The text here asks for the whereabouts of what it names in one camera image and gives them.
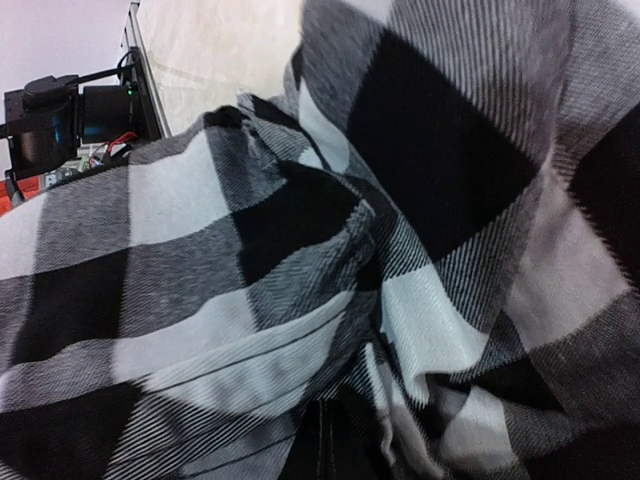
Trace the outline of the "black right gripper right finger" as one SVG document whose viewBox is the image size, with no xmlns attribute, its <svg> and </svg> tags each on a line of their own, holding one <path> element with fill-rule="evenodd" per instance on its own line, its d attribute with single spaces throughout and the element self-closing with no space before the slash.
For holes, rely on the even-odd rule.
<svg viewBox="0 0 640 480">
<path fill-rule="evenodd" d="M 376 428 L 366 411 L 330 402 L 329 478 L 384 479 L 385 468 L 374 450 Z"/>
</svg>

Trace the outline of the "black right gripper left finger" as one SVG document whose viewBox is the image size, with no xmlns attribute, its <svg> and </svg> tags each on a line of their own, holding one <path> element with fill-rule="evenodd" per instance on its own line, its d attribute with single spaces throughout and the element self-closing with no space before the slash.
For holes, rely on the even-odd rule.
<svg viewBox="0 0 640 480">
<path fill-rule="evenodd" d="M 304 412 L 284 465 L 284 478 L 292 480 L 328 479 L 325 402 L 310 402 Z"/>
</svg>

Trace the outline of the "black white checkered shirt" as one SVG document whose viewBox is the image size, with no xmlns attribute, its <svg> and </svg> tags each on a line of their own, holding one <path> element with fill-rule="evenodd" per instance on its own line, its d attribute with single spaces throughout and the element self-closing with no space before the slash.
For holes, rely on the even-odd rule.
<svg viewBox="0 0 640 480">
<path fill-rule="evenodd" d="M 5 479 L 639 475 L 639 13 L 308 1 L 242 94 L 1 219 Z"/>
</svg>

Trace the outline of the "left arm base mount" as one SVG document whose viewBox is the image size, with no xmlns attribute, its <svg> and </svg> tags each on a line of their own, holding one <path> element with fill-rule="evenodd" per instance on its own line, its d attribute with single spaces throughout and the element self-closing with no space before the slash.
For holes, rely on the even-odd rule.
<svg viewBox="0 0 640 480">
<path fill-rule="evenodd" d="M 131 47 L 117 66 L 85 76 L 52 75 L 4 94 L 1 138 L 11 166 L 1 192 L 11 205 L 24 201 L 19 182 L 48 174 L 77 158 L 83 145 L 113 148 L 163 136 L 144 71 L 143 51 Z"/>
</svg>

